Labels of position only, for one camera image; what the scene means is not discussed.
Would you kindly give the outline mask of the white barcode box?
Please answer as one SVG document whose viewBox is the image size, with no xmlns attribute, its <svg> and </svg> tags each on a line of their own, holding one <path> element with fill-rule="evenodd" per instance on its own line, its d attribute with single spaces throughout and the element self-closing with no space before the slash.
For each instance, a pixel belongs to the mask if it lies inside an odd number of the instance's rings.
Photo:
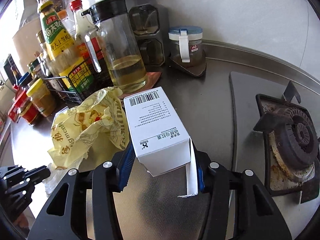
<svg viewBox="0 0 320 240">
<path fill-rule="evenodd" d="M 185 198 L 199 192 L 193 141 L 162 87 L 124 98 L 138 161 L 153 177 L 185 168 Z"/>
</svg>

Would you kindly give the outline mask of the yellow paper wrapper back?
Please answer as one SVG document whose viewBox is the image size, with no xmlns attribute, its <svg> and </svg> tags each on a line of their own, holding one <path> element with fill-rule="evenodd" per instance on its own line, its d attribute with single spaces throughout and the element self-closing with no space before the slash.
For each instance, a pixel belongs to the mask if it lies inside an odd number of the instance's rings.
<svg viewBox="0 0 320 240">
<path fill-rule="evenodd" d="M 76 161 L 88 158 L 89 149 L 104 140 L 102 152 L 108 157 L 125 150 L 129 128 L 120 96 L 122 90 L 107 87 L 87 97 L 79 106 L 56 116 L 50 136 L 53 148 L 48 153 L 57 170 L 66 170 Z"/>
</svg>

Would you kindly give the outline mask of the clear plastic wrapper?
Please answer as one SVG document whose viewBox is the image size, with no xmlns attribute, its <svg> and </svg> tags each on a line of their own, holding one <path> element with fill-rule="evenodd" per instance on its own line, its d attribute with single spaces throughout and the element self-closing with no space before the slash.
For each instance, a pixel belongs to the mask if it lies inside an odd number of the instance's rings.
<svg viewBox="0 0 320 240">
<path fill-rule="evenodd" d="M 67 173 L 66 169 L 57 168 L 54 163 L 50 163 L 47 168 L 50 170 L 50 176 L 43 181 L 46 195 L 49 197 L 61 179 Z"/>
</svg>

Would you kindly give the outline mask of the red lid chili jar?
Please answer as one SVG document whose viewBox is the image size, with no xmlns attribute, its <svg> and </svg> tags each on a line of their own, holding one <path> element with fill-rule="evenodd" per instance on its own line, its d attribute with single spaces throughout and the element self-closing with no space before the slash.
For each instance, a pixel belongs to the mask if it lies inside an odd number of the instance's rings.
<svg viewBox="0 0 320 240">
<path fill-rule="evenodd" d="M 18 115 L 29 125 L 35 125 L 40 120 L 40 113 L 27 96 L 27 92 L 25 90 L 19 94 L 16 99 L 15 106 L 17 107 Z"/>
</svg>

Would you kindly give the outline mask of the yellow lid sauce jar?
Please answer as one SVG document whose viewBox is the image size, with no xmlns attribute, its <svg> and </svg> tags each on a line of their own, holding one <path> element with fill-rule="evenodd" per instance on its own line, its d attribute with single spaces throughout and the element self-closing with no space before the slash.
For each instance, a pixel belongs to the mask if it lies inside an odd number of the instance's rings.
<svg viewBox="0 0 320 240">
<path fill-rule="evenodd" d="M 26 94 L 45 118 L 50 116 L 55 110 L 56 101 L 42 79 L 37 79 L 27 90 Z"/>
</svg>

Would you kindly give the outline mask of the gas stove top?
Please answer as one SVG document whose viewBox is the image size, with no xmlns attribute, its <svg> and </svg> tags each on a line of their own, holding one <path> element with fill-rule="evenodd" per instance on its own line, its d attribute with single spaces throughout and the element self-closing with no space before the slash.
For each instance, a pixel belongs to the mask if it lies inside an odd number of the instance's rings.
<svg viewBox="0 0 320 240">
<path fill-rule="evenodd" d="M 231 72 L 233 170 L 252 170 L 304 237 L 319 207 L 319 95 L 292 81 Z"/>
</svg>

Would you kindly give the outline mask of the red cap sauce bottle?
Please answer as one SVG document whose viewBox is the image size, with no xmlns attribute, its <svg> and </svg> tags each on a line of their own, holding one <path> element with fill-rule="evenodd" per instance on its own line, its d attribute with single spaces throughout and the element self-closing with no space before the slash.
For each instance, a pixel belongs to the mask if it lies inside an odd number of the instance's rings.
<svg viewBox="0 0 320 240">
<path fill-rule="evenodd" d="M 73 0 L 69 3 L 75 22 L 75 41 L 80 54 L 91 67 L 91 72 L 96 80 L 103 84 L 111 81 L 106 61 L 104 59 L 99 37 L 95 25 L 89 20 L 81 0 Z"/>
</svg>

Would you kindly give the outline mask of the blue lid spice jar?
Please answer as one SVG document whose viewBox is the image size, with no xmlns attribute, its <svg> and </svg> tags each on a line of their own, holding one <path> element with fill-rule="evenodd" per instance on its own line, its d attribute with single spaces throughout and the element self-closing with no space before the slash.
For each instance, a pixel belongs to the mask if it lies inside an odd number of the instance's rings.
<svg viewBox="0 0 320 240">
<path fill-rule="evenodd" d="M 23 90 L 28 90 L 29 83 L 31 83 L 32 80 L 33 76 L 27 72 L 18 80 L 18 86 Z"/>
</svg>

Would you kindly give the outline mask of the glass jar blue lid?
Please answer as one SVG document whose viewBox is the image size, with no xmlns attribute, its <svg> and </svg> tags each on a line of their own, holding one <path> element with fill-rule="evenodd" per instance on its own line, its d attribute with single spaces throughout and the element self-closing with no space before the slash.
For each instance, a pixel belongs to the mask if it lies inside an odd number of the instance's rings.
<svg viewBox="0 0 320 240">
<path fill-rule="evenodd" d="M 170 27 L 168 32 L 171 59 L 183 67 L 194 67 L 203 60 L 201 27 L 180 25 Z"/>
</svg>

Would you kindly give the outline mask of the glass oil dispenser black lid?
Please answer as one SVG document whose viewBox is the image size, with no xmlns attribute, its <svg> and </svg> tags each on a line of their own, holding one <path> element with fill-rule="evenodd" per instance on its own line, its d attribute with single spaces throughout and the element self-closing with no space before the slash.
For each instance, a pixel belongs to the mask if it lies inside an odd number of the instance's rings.
<svg viewBox="0 0 320 240">
<path fill-rule="evenodd" d="M 127 13 L 125 0 L 103 0 L 81 13 L 95 25 L 113 85 L 133 93 L 147 83 L 147 72 Z"/>
</svg>

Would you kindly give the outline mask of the green label vinegar bottle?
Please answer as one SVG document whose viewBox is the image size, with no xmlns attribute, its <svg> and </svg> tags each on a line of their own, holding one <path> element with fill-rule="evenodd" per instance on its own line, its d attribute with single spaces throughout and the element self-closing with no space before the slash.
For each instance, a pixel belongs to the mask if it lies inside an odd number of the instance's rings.
<svg viewBox="0 0 320 240">
<path fill-rule="evenodd" d="M 61 76 L 67 70 L 81 64 L 85 59 L 80 54 L 74 38 L 60 20 L 52 1 L 38 6 L 42 32 L 54 76 Z"/>
</svg>

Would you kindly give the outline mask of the beige cutting board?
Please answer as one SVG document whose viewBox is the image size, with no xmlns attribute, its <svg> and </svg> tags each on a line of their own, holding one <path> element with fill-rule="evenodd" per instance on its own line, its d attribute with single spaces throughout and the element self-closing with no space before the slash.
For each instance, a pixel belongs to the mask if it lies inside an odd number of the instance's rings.
<svg viewBox="0 0 320 240">
<path fill-rule="evenodd" d="M 36 34 L 41 30 L 39 19 L 34 19 L 22 26 L 13 36 L 12 58 L 20 68 L 26 68 L 27 64 L 35 59 L 34 53 L 41 52 Z"/>
</svg>

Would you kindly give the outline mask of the wall mounted spice boxes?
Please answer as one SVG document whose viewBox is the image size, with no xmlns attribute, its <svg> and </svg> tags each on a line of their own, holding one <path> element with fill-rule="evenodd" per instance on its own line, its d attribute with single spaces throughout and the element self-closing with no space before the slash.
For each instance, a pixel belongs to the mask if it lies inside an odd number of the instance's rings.
<svg viewBox="0 0 320 240">
<path fill-rule="evenodd" d="M 145 66 L 161 66 L 169 53 L 168 10 L 143 4 L 129 10 L 129 19 Z"/>
</svg>

